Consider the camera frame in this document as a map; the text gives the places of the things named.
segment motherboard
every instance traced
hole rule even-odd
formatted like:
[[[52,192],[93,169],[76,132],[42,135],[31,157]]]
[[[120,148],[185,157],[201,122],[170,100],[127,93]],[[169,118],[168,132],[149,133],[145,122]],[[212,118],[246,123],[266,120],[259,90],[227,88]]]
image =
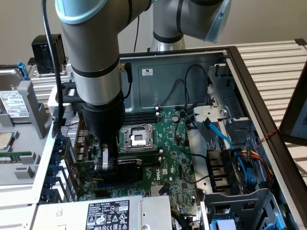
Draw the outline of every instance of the motherboard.
[[[122,127],[119,135],[119,157],[124,158],[126,154],[147,157],[143,157],[144,162],[148,165],[148,167],[144,166],[143,168],[143,180],[136,183],[105,184],[102,179],[94,178],[89,169],[101,155],[98,142],[95,137],[82,137],[82,141],[86,139],[85,145],[87,148],[91,148],[93,153],[90,160],[84,154],[82,160],[75,164],[80,172],[81,180],[79,201],[123,196],[168,195],[171,207],[180,210],[183,214],[196,215],[200,198],[195,184],[189,184],[183,180],[183,172],[192,161],[190,156],[185,155],[178,148],[179,145],[180,149],[189,152],[185,121],[180,121],[178,117],[178,111],[166,109],[160,112],[155,124]],[[142,128],[145,129],[145,127],[152,130],[151,138],[153,139],[151,139],[152,142],[148,142],[148,148],[139,149],[138,152],[135,152],[133,148],[128,149],[127,141],[125,141],[127,130],[131,133],[135,132],[132,137],[134,138],[133,141],[137,143],[137,141],[141,141],[138,140],[138,134],[142,133]],[[188,182],[195,181],[193,173],[187,173],[185,178]]]

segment green circuit board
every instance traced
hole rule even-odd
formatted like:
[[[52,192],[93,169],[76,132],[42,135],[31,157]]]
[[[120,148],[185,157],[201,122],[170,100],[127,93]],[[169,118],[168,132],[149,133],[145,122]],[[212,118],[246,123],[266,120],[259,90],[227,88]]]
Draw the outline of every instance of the green circuit board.
[[[92,178],[88,168],[91,168],[96,158],[100,156],[98,153],[92,158],[92,161],[87,161],[84,157],[82,162],[76,163],[76,166],[82,176],[82,187],[79,194],[79,201],[94,200],[101,198],[115,198],[122,196],[158,196],[157,191],[165,183],[170,184],[169,197],[172,207],[179,208],[182,213],[196,214],[199,200],[196,194],[194,184],[188,184],[183,179],[179,178],[178,168],[182,166],[182,171],[191,163],[191,157],[182,153],[175,143],[175,127],[176,124],[172,122],[172,116],[179,112],[173,109],[163,110],[160,113],[159,122],[152,124],[155,127],[155,141],[157,146],[163,149],[161,156],[161,166],[159,167],[145,167],[143,170],[143,181],[121,185],[116,187],[101,186],[101,180]],[[121,130],[120,143],[122,143],[124,134]],[[177,135],[181,137],[180,145],[183,146],[185,141],[185,123],[182,120],[177,129]],[[97,142],[95,139],[89,140],[90,145],[95,147]],[[189,151],[189,147],[182,147],[184,151]],[[187,173],[186,178],[189,181],[194,181],[195,177],[192,173]],[[192,202],[191,197],[195,196],[196,201]]]

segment black box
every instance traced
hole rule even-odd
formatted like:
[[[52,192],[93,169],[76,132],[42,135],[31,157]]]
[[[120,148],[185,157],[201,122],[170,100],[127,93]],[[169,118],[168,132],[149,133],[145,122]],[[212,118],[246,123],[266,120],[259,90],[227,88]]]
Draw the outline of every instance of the black box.
[[[55,60],[59,69],[61,69],[62,64],[66,62],[61,34],[52,34],[51,41],[55,47]],[[32,42],[32,49],[38,73],[54,73],[46,35],[37,36]]]

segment computer monitor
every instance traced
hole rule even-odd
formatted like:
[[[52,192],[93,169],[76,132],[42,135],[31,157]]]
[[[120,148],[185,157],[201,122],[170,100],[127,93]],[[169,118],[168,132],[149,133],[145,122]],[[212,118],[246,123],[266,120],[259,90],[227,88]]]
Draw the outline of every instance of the computer monitor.
[[[284,142],[307,146],[307,62],[279,129]]]

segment white wall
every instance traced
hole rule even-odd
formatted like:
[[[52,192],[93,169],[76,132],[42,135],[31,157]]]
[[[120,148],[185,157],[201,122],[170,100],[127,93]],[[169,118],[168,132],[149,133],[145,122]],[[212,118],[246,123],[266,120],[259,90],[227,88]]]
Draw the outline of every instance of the white wall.
[[[33,56],[31,42],[44,33],[40,0],[0,1],[0,64],[27,62]],[[61,33],[54,1],[47,11],[52,33]],[[137,20],[118,37],[120,51],[133,51]],[[137,51],[146,51],[152,40],[152,11],[141,15]],[[217,45],[307,40],[307,0],[232,0],[232,8]],[[185,37],[187,47],[208,46],[201,40]]]

